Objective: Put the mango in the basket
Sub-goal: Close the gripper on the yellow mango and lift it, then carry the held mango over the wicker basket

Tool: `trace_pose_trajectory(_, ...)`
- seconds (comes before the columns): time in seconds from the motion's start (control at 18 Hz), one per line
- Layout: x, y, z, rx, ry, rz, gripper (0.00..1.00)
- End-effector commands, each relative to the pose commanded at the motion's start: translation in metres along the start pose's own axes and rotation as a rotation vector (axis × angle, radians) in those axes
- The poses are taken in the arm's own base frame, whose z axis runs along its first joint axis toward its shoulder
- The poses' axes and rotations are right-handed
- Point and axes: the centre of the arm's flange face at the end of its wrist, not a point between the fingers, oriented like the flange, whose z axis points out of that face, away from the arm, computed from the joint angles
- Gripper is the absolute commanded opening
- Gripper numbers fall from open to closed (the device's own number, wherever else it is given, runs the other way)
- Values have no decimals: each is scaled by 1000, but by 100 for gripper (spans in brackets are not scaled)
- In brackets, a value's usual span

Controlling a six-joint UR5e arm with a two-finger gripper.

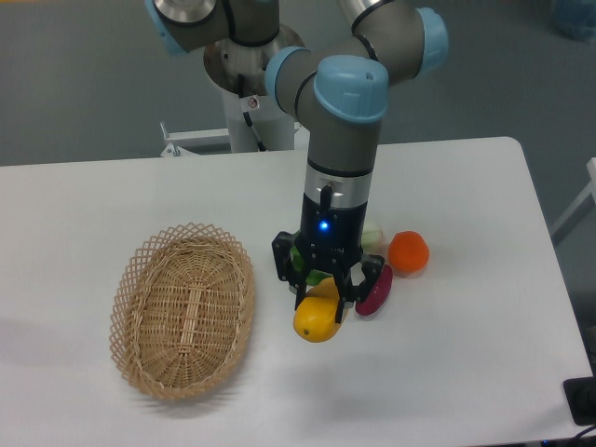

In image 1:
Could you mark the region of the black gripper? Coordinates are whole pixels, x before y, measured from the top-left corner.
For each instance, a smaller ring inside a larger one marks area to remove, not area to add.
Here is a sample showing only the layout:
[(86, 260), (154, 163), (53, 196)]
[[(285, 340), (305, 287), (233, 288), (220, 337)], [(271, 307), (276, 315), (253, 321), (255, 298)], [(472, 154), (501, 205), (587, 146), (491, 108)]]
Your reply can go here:
[[(381, 276), (385, 259), (380, 255), (362, 254), (361, 235), (368, 203), (355, 207), (323, 210), (319, 203), (303, 196), (299, 232), (281, 231), (272, 241), (278, 279), (289, 284), (295, 295), (294, 310), (305, 298), (307, 271), (294, 266), (291, 249), (296, 246), (309, 269), (333, 275), (339, 294), (335, 322), (343, 321), (347, 305), (364, 303)], [(353, 284), (351, 267), (360, 261), (364, 279)]]

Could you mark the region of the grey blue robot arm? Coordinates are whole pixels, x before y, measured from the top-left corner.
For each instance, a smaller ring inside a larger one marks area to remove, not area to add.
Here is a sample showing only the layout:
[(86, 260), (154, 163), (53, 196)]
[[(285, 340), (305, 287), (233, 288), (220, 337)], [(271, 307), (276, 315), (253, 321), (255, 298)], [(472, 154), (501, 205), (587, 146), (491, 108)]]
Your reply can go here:
[(314, 52), (284, 46), (276, 1), (149, 1), (146, 10), (167, 48), (188, 53), (230, 42), (265, 53), (264, 93), (309, 133), (298, 232), (272, 243), (278, 277), (295, 300), (312, 271), (339, 292), (334, 315), (363, 303), (384, 260), (361, 246), (388, 91), (440, 67), (449, 52), (442, 17), (404, 1), (344, 1), (350, 37)]

